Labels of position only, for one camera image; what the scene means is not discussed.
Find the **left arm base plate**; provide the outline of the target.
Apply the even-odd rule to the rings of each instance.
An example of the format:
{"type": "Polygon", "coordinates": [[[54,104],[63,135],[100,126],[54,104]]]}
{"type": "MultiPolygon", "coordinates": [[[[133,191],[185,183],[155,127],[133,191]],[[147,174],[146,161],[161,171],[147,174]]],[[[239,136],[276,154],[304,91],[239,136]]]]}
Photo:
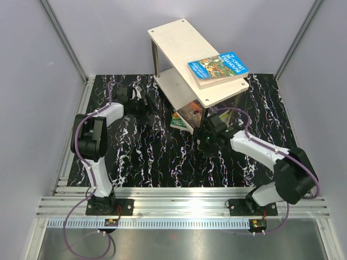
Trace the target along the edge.
{"type": "Polygon", "coordinates": [[[87,203],[85,214],[87,216],[132,216],[134,202],[134,199],[90,199],[87,203]]]}

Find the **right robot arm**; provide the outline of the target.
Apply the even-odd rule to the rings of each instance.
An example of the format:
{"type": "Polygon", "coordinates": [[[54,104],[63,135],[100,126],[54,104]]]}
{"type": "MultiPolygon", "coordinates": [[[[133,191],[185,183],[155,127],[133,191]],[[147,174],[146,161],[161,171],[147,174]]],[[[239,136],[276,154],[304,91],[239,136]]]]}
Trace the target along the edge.
{"type": "Polygon", "coordinates": [[[200,127],[193,130],[194,149],[204,157],[214,157],[220,148],[249,156],[273,172],[271,183],[253,188],[237,203],[229,201],[231,211],[244,215],[260,215],[277,202],[295,205],[316,188],[319,181],[306,152],[295,147],[282,148],[263,141],[246,128],[228,127],[218,115],[204,118],[200,127]]]}

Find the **green treehouse book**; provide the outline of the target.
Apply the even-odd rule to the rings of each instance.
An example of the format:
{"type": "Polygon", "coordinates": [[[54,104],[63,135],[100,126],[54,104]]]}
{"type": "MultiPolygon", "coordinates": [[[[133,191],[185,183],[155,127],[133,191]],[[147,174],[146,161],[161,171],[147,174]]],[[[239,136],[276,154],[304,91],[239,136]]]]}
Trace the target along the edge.
{"type": "Polygon", "coordinates": [[[174,111],[172,114],[170,126],[175,129],[180,129],[192,133],[192,128],[178,115],[176,111],[174,111]]]}

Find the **blue paperback book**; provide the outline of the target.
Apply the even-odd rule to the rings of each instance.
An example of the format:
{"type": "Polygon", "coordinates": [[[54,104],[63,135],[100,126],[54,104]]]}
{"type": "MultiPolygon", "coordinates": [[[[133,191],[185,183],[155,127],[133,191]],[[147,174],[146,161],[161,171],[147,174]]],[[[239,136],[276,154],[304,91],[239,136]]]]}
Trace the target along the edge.
{"type": "Polygon", "coordinates": [[[232,117],[230,112],[221,113],[219,115],[219,117],[220,117],[221,121],[227,125],[227,127],[230,126],[230,121],[231,121],[231,117],[232,117]]]}

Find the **two-tier wooden shelf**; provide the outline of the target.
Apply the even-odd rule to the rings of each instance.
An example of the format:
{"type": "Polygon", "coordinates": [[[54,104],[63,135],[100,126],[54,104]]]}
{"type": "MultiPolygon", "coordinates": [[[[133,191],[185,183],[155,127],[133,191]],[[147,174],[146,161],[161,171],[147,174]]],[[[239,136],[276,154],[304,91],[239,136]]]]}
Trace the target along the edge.
{"type": "Polygon", "coordinates": [[[197,101],[202,116],[208,109],[248,89],[244,79],[214,79],[203,88],[188,63],[218,55],[218,51],[184,18],[148,30],[155,80],[175,111],[197,101]]]}

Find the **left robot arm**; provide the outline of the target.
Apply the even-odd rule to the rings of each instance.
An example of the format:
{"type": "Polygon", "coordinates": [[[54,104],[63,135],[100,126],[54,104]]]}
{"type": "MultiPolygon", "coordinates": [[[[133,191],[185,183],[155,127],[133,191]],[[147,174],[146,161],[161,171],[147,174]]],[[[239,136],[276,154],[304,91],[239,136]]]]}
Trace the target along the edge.
{"type": "Polygon", "coordinates": [[[74,119],[70,150],[82,162],[90,183],[86,193],[86,215],[120,215],[122,207],[133,205],[132,200],[117,199],[109,180],[105,155],[108,149],[108,127],[126,115],[145,118],[151,113],[151,101],[140,87],[119,85],[115,96],[107,86],[110,100],[103,107],[74,119]]]}

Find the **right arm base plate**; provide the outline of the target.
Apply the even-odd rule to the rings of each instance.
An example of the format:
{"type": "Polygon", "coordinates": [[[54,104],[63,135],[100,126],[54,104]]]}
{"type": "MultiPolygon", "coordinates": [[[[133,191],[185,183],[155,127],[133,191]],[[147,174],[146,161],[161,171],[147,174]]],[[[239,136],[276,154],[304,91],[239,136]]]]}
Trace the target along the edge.
{"type": "Polygon", "coordinates": [[[275,203],[266,206],[248,201],[247,199],[228,199],[225,206],[229,210],[230,216],[277,216],[278,210],[275,203]]]}

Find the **blue 26-storey treehouse book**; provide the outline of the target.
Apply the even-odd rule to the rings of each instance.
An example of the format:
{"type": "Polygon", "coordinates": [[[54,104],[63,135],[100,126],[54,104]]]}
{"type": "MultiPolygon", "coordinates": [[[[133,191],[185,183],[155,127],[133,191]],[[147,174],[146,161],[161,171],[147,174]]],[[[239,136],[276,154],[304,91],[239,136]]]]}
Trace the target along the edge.
{"type": "Polygon", "coordinates": [[[249,69],[234,52],[191,61],[187,67],[201,89],[243,79],[249,74],[249,69]]]}

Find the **dark tale of two cities book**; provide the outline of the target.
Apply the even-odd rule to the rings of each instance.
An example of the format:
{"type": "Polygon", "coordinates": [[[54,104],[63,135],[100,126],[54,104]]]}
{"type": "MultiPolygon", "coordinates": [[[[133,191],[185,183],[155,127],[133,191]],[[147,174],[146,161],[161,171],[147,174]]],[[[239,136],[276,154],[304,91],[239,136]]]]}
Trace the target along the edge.
{"type": "Polygon", "coordinates": [[[185,106],[178,109],[176,112],[178,116],[183,120],[189,131],[193,132],[196,127],[201,124],[201,118],[203,115],[203,106],[196,99],[185,106]]]}

